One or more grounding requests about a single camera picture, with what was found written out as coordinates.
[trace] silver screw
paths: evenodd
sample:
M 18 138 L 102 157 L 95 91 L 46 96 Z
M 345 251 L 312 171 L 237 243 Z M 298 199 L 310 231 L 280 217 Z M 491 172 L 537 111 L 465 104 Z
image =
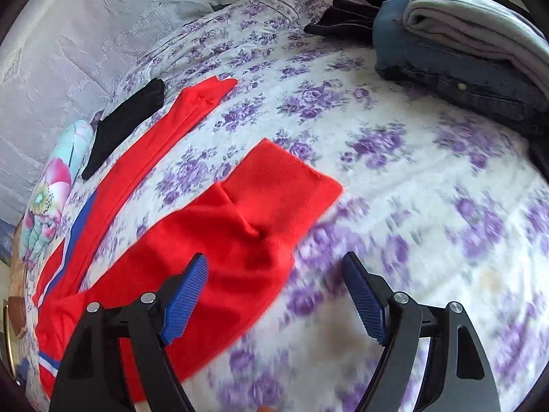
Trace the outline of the silver screw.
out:
M 410 300 L 406 293 L 395 293 L 393 297 L 399 304 L 407 304 Z
M 95 313 L 99 309 L 100 309 L 100 303 L 99 302 L 91 302 L 91 304 L 89 304 L 86 307 L 86 311 L 88 313 Z
M 141 302 L 144 304 L 152 304 L 156 299 L 156 294 L 154 293 L 145 293 L 141 296 Z
M 451 302 L 449 309 L 454 313 L 461 313 L 463 311 L 463 306 L 459 302 Z

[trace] black cloth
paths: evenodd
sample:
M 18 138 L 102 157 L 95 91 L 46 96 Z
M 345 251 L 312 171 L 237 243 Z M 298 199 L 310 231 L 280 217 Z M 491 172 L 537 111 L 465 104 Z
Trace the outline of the black cloth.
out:
M 349 0 L 333 0 L 330 8 L 317 23 L 309 23 L 307 34 L 337 38 L 355 38 L 362 43 L 372 44 L 375 16 L 379 8 Z
M 105 160 L 132 131 L 164 105 L 164 82 L 153 79 L 129 99 L 120 104 L 109 116 L 97 124 L 90 159 L 82 172 L 84 181 L 90 179 Z

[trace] floral bedsheet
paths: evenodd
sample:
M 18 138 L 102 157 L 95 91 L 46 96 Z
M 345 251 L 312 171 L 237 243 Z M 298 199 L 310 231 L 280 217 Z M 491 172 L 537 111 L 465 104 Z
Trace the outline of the floral bedsheet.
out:
M 549 187 L 517 134 L 418 87 L 382 80 L 372 49 L 304 34 L 330 2 L 242 0 L 173 32 L 142 57 L 105 112 L 153 77 L 166 82 L 166 106 L 91 180 L 77 179 L 49 253 L 116 159 L 183 87 L 213 75 L 235 77 L 239 83 L 222 104 L 121 209 L 81 289 L 267 137 L 345 192 L 295 249 L 288 283 L 264 316 L 184 383 L 196 410 L 354 410 L 382 349 L 367 337 L 341 281 L 339 260 L 353 250 L 369 271 L 416 301 L 465 306 L 488 354 L 501 410 L 511 412 L 549 358 Z M 29 274 L 29 297 L 42 266 Z M 44 411 L 30 299 L 27 308 L 27 395 Z M 413 408 L 427 346 L 418 349 L 402 411 Z

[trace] stack of folded clothes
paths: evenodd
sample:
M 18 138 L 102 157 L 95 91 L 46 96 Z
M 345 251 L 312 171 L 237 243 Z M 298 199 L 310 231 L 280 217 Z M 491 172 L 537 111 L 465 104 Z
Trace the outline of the stack of folded clothes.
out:
M 349 18 L 334 19 L 330 10 L 318 23 L 329 30 L 308 25 L 306 32 L 347 32 Z M 383 78 L 419 83 L 517 131 L 549 180 L 549 45 L 533 24 L 491 0 L 389 0 L 379 9 L 353 3 L 352 11 L 376 12 L 373 24 L 353 23 L 352 32 L 373 43 Z

